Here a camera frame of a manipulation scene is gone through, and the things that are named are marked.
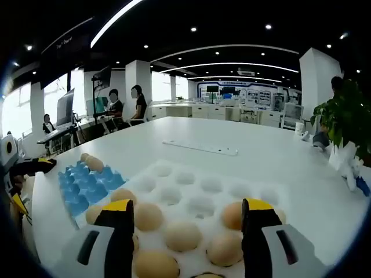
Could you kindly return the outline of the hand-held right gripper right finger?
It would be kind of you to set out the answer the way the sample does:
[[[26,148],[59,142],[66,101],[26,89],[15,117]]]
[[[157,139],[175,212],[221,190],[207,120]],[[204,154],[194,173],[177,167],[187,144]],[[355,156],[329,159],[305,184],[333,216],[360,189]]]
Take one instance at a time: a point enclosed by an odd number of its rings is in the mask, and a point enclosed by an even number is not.
[[[296,228],[283,224],[272,205],[244,199],[242,251],[246,277],[323,277],[328,271],[314,245]]]

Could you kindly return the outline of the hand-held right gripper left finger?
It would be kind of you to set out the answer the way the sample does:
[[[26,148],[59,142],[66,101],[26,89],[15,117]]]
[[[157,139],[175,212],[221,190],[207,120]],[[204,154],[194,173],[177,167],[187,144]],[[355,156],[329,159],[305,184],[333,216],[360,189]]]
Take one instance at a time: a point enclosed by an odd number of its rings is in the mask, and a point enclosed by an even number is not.
[[[109,203],[64,246],[56,276],[131,277],[133,234],[133,200]]]

